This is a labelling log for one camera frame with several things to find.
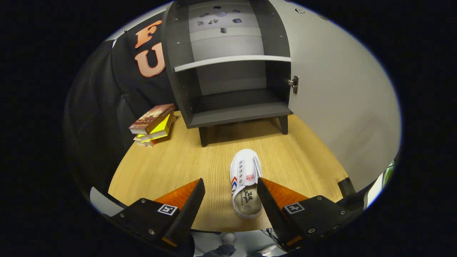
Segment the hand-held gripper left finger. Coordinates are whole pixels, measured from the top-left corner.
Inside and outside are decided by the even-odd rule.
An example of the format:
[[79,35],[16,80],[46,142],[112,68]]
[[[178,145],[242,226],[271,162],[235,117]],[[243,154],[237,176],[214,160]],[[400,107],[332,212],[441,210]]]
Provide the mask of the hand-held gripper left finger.
[[104,217],[128,235],[157,250],[180,250],[204,199],[202,178],[149,200],[142,197]]

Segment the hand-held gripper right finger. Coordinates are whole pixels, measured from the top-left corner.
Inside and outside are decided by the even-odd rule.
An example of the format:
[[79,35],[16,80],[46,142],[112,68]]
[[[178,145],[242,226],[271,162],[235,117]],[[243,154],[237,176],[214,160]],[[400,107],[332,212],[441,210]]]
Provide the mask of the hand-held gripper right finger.
[[265,178],[258,179],[257,193],[284,250],[319,243],[357,217],[356,211],[322,195],[306,197]]

